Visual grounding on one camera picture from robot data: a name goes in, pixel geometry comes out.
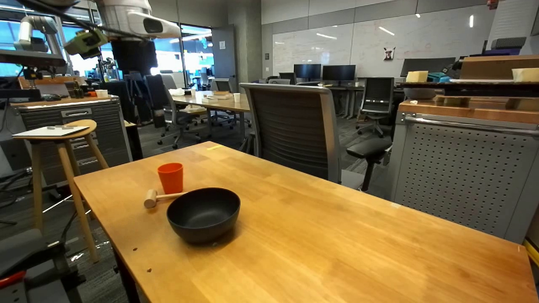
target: stool leg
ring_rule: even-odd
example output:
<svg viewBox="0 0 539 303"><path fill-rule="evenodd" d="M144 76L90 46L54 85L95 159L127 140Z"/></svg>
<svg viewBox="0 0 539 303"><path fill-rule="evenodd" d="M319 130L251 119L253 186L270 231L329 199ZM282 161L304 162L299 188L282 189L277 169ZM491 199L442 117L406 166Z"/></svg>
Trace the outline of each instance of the stool leg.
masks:
<svg viewBox="0 0 539 303"><path fill-rule="evenodd" d="M91 135L86 135L85 140L90 145L90 149L95 154L95 157L98 159L102 169L108 169L108 164L107 164L103 154L100 152L100 149L96 147L95 140L91 140Z"/></svg>
<svg viewBox="0 0 539 303"><path fill-rule="evenodd" d="M66 145L68 145L68 152L69 152L69 162L71 162L73 174L81 176L81 171L80 171L78 161L75 157L71 142L66 142Z"/></svg>
<svg viewBox="0 0 539 303"><path fill-rule="evenodd" d="M41 145L32 142L32 188L34 188L34 226L44 230L44 196L41 183Z"/></svg>
<svg viewBox="0 0 539 303"><path fill-rule="evenodd" d="M83 198L81 198L81 193L80 193L78 186L73 181L75 174L73 174L73 166L71 166L71 161L69 161L68 145L64 142L59 142L59 144L56 144L56 151L58 151L58 156L61 157L61 164L63 164L63 169L64 169L64 174L66 174L66 181L69 184L69 191L71 191L73 203L75 203L78 218L80 218L80 223L81 223L81 230L83 230L83 236L85 236L85 241L86 241L86 248L90 252L91 260L93 262L100 262L100 257L98 257L98 252L96 252L96 245L95 245L95 238L91 235L90 223L88 223L88 218L86 218L86 211L85 211L85 206L83 206Z"/></svg>

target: pegboard panel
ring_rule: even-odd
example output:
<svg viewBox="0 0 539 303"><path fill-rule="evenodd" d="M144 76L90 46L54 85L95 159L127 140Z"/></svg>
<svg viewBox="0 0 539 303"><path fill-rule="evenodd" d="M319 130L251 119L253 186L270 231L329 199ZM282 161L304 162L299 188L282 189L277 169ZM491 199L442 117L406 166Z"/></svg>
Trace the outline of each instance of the pegboard panel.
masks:
<svg viewBox="0 0 539 303"><path fill-rule="evenodd" d="M396 203L504 238L538 140L408 124Z"/></svg>

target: gray cabinet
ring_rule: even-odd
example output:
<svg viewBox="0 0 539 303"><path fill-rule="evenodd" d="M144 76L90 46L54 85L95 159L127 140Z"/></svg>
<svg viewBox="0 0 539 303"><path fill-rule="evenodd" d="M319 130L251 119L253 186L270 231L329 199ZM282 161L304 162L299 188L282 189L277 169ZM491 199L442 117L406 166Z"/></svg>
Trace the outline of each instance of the gray cabinet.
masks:
<svg viewBox="0 0 539 303"><path fill-rule="evenodd" d="M64 125L76 120L95 120L98 124L95 142L108 166L113 167L132 162L122 108L117 98L112 102L76 102L56 103L49 107L27 103L24 107L17 107L17 110L27 130ZM100 171L100 164L91 156L85 140L73 140L71 147L81 174ZM43 164L46 184L51 186L64 183L64 172L53 144L44 144Z"/></svg>

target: red cup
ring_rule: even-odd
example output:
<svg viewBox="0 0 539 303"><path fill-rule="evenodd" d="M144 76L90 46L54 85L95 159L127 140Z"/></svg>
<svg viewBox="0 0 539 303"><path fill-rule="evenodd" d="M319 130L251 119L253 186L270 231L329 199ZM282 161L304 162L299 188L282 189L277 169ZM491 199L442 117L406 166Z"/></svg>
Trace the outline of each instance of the red cup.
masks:
<svg viewBox="0 0 539 303"><path fill-rule="evenodd" d="M184 193L184 166L166 164L157 169L166 194Z"/></svg>

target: wooden stool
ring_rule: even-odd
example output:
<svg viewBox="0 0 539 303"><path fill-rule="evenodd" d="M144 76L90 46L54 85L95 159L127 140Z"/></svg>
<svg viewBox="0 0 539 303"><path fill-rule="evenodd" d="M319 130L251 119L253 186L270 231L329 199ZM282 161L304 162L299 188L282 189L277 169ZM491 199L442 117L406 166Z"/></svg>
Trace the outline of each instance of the wooden stool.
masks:
<svg viewBox="0 0 539 303"><path fill-rule="evenodd" d="M71 144L69 140L75 139L85 139L88 147L91 149L93 156L98 159L102 169L108 169L107 161L103 159L100 149L96 147L96 144L91 139L91 134L96 130L96 122L93 120L80 120L80 122L73 122L68 124L66 127L86 127L81 132L71 134L71 135L63 135L63 137L44 137L44 135L26 135L21 137L24 140L27 140L32 145L32 184L34 184L34 223L37 230L44 228L44 216L43 216L43 161L41 161L41 144L44 142L54 142L56 144L56 151L58 156L61 159L61 166L64 169L64 176L66 181L69 184L69 191L73 196L73 203L81 223L81 230L83 230L83 236L90 252L90 257L93 262L98 262L98 252L95 246L95 240L93 240L93 233L90 230L90 223L86 220L86 211L83 206L83 198L80 189L75 184L75 176L80 174L80 169L76 166L73 151L71 151Z"/></svg>

